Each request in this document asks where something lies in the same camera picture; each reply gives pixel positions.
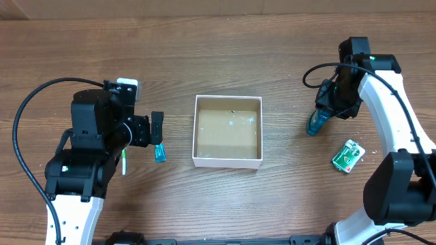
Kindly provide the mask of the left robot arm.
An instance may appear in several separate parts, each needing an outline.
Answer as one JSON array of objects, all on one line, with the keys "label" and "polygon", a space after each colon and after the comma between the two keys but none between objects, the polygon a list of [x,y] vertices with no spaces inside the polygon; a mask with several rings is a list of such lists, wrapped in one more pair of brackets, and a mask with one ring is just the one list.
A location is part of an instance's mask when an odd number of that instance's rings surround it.
[{"label": "left robot arm", "polygon": [[71,148],[59,146],[45,169],[45,192],[57,213],[48,220],[46,243],[91,244],[97,219],[122,151],[162,141],[163,112],[134,115],[132,92],[91,89],[74,94],[72,129],[63,135]]}]

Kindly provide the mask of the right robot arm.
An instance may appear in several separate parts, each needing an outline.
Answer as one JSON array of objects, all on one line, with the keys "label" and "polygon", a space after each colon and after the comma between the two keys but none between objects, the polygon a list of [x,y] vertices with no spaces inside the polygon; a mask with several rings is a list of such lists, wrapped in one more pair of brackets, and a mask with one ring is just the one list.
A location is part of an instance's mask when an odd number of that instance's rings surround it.
[{"label": "right robot arm", "polygon": [[364,186],[363,206],[329,225],[318,244],[383,244],[385,235],[434,221],[435,143],[408,101],[395,56],[371,53],[367,37],[349,37],[332,67],[334,76],[316,86],[307,133],[334,117],[356,117],[365,103],[384,159]]}]

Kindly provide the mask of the green white packet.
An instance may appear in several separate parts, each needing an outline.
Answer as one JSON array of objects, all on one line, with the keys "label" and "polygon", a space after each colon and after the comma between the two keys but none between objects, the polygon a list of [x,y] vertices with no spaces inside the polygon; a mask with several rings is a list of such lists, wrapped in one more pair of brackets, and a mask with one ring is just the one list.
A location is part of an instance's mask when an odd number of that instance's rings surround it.
[{"label": "green white packet", "polygon": [[366,150],[354,140],[347,140],[342,149],[333,157],[333,166],[349,174],[355,164],[362,158]]}]

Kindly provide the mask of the blue mouthwash bottle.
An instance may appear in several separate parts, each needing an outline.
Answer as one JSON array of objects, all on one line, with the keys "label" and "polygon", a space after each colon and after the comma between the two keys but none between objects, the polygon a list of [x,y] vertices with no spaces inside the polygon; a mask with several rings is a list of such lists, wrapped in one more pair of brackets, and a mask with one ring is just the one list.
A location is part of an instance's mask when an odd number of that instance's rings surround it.
[{"label": "blue mouthwash bottle", "polygon": [[310,136],[316,135],[320,129],[326,124],[330,114],[324,110],[315,110],[309,117],[307,122],[307,134]]}]

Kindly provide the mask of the small teal tube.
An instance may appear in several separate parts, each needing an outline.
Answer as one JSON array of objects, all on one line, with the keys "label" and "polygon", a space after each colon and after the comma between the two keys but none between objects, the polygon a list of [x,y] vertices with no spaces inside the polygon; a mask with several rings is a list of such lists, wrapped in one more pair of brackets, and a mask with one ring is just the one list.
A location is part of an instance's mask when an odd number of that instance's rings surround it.
[{"label": "small teal tube", "polygon": [[164,144],[161,143],[159,145],[155,145],[155,162],[156,163],[163,163],[166,161],[166,151]]}]

